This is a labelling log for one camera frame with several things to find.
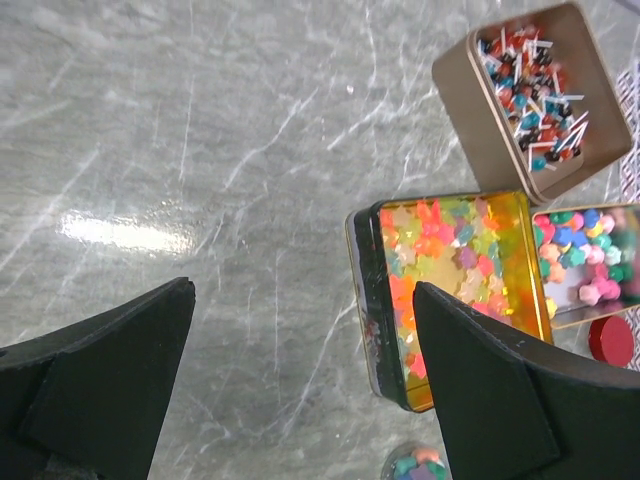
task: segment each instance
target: pink star bead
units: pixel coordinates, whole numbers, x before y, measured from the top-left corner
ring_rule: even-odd
[[[413,363],[411,364],[411,371],[415,373],[418,378],[426,378],[427,377],[427,367],[424,364],[424,358],[422,358],[422,353],[417,353]]]
[[[456,239],[454,228],[447,223],[440,224],[440,228],[438,229],[437,236],[444,245],[451,245],[453,241]]]

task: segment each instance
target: rectangular tin box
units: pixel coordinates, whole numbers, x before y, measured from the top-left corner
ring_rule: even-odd
[[[530,173],[477,51],[479,39],[534,24],[553,42],[577,118],[589,111],[582,154],[557,170]],[[568,2],[471,31],[433,64],[433,78],[482,191],[519,190],[542,205],[611,165],[631,149],[629,128],[580,7]]]
[[[476,197],[488,202],[500,225],[498,245],[503,281],[514,309],[511,316],[513,326],[552,343],[527,197],[521,192],[507,192],[456,195],[439,197],[439,200],[472,200]],[[412,205],[418,200],[423,199],[381,201],[354,212],[346,220],[347,243],[372,389],[377,395],[414,412],[433,407],[433,399],[428,379],[406,379],[403,374],[380,211],[385,207]],[[446,282],[438,286],[451,290]]]

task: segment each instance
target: blue pushpin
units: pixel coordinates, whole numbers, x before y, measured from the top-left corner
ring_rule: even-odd
[[[593,208],[585,210],[582,217],[584,218],[584,228],[586,229],[595,227],[598,220],[600,220],[600,214]]]
[[[513,104],[516,106],[516,108],[524,108],[527,105],[527,97],[519,93],[513,99]]]
[[[533,160],[531,160],[531,169],[534,172],[539,172],[546,166],[547,160],[544,157],[534,157]]]
[[[540,116],[537,113],[530,113],[522,119],[522,128],[528,130],[535,127],[540,122]]]

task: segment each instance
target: orange star bead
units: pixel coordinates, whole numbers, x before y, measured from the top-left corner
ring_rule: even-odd
[[[391,210],[380,210],[380,225],[382,227],[393,228],[393,213]]]
[[[402,312],[402,325],[412,330],[416,328],[416,317],[413,313],[413,308],[407,308]]]

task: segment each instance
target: colorful bead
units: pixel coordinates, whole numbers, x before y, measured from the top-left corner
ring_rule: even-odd
[[[403,267],[416,263],[416,251],[409,245],[401,243],[395,248],[398,259]]]
[[[589,243],[589,239],[587,238],[587,236],[584,234],[583,231],[577,231],[577,232],[574,232],[571,242],[575,247],[580,248],[583,245],[587,245]]]
[[[591,245],[591,251],[587,255],[587,263],[595,265],[604,262],[604,251],[597,245]]]
[[[586,255],[582,250],[576,247],[571,247],[567,253],[563,255],[568,259],[570,267],[577,267],[578,265],[584,265],[586,261]]]
[[[473,237],[473,233],[474,233],[473,227],[471,225],[465,225],[464,227],[462,227],[457,231],[456,240],[458,240],[461,246],[464,246],[467,243],[469,243],[469,241]]]
[[[607,280],[604,284],[605,288],[602,289],[602,298],[605,300],[617,300],[620,298],[622,289],[615,280]]]
[[[573,238],[573,231],[569,227],[556,227],[556,232],[553,235],[553,243],[559,247],[566,247],[571,244]]]
[[[544,258],[550,263],[557,262],[558,257],[560,257],[560,249],[553,243],[542,245],[538,249],[538,252],[541,258]]]
[[[595,227],[598,223],[598,220],[600,220],[600,214],[598,213],[597,210],[590,208],[588,210],[585,210],[582,213],[582,217],[584,219],[584,228],[586,229],[591,229],[593,227]]]
[[[600,217],[600,225],[602,225],[602,231],[604,233],[611,233],[616,226],[616,221],[608,213]]]
[[[571,228],[573,229],[573,231],[577,232],[582,227],[584,227],[584,217],[582,216],[581,213],[576,212],[573,214],[573,217],[569,221],[569,224],[571,225]]]
[[[542,230],[537,225],[533,226],[533,236],[536,242],[536,247],[542,245],[542,241],[544,240],[544,233],[542,233]]]
[[[478,264],[478,256],[469,247],[462,247],[456,254],[456,260],[462,268],[471,269]]]
[[[416,461],[419,464],[440,461],[440,453],[435,448],[416,448],[412,455],[416,458]]]
[[[539,227],[541,227],[543,225],[550,225],[551,224],[551,220],[549,219],[549,217],[547,215],[536,215],[535,217],[533,217],[533,221]]]
[[[606,233],[601,233],[597,237],[591,238],[591,245],[598,245],[601,249],[607,250],[611,246],[611,237]]]
[[[556,312],[558,311],[558,305],[555,300],[551,297],[545,298],[545,305],[547,306],[547,314],[549,315],[549,320],[556,316]]]
[[[578,298],[587,305],[594,306],[600,300],[600,292],[595,285],[583,285],[578,289]]]
[[[619,265],[613,265],[609,268],[609,278],[614,280],[615,282],[620,283],[624,278],[624,273],[622,272],[622,267]]]
[[[604,256],[604,263],[606,263],[607,265],[617,265],[618,263],[620,263],[621,257],[622,252],[620,251],[620,249],[615,245],[612,245],[611,247],[609,247],[607,253]]]
[[[417,466],[418,462],[414,457],[401,457],[395,462],[393,475],[397,478],[409,473],[409,470],[416,468]]]
[[[404,207],[396,208],[393,211],[393,223],[396,227],[406,227],[413,219],[413,215]]]
[[[418,378],[427,378],[427,367],[424,364],[422,353],[416,354],[409,369],[411,370],[411,373],[415,374]]]
[[[473,302],[471,308],[485,315],[489,315],[489,306],[486,303]]]
[[[485,277],[491,275],[494,270],[493,262],[491,261],[491,259],[486,255],[480,255],[478,257],[478,270],[480,270],[482,275],[484,275]]]
[[[562,283],[566,276],[566,270],[559,263],[551,264],[551,271],[549,272],[548,281],[553,283]]]
[[[542,231],[542,243],[550,243],[556,233],[555,225],[550,223],[548,225],[542,225],[538,228],[540,228],[540,230]]]
[[[549,215],[551,223],[554,223],[556,225],[564,225],[569,220],[571,220],[571,217],[573,217],[573,212],[553,212],[551,215]]]
[[[585,257],[589,258],[589,255],[591,254],[591,245],[588,243],[585,243],[580,247],[580,250],[584,252]]]
[[[596,277],[609,278],[609,267],[604,263],[587,265],[587,277],[591,279]]]
[[[540,275],[542,276],[542,278],[547,278],[551,273],[551,264],[545,258],[541,258],[539,264],[540,264]]]

